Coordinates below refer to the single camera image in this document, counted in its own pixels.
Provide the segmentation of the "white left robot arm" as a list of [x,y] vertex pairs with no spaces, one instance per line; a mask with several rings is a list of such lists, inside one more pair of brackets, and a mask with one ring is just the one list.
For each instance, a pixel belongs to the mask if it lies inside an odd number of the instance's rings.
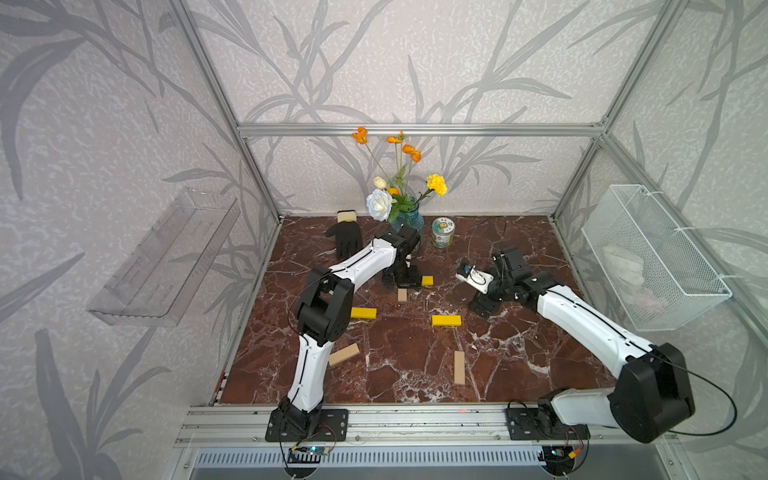
[[310,271],[296,312],[300,347],[296,371],[280,410],[309,415],[321,408],[331,350],[347,330],[356,291],[378,274],[386,286],[420,288],[422,275],[411,260],[420,243],[420,233],[405,225],[396,234],[375,237],[337,265]]

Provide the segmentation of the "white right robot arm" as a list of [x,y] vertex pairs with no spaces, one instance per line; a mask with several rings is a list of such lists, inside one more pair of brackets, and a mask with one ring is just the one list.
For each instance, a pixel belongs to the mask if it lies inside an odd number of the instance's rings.
[[457,279],[476,294],[471,311],[487,318],[505,302],[516,302],[566,331],[615,378],[611,388],[561,389],[537,402],[535,424],[546,437],[577,425],[622,430],[650,443],[691,418],[696,410],[682,352],[655,345],[599,313],[548,272],[535,273],[519,249],[497,252],[489,272],[462,263]]

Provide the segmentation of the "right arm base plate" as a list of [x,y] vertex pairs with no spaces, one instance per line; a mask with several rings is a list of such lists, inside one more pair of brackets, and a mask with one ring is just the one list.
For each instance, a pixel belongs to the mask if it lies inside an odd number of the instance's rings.
[[516,404],[505,409],[505,418],[511,440],[580,445],[591,438],[586,425],[566,425],[547,409]]

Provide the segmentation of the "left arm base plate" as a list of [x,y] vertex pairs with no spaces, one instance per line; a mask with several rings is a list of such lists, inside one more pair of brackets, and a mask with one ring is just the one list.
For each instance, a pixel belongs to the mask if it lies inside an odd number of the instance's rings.
[[315,409],[309,413],[291,407],[275,409],[267,423],[265,440],[271,443],[299,441],[345,441],[349,426],[348,409]]

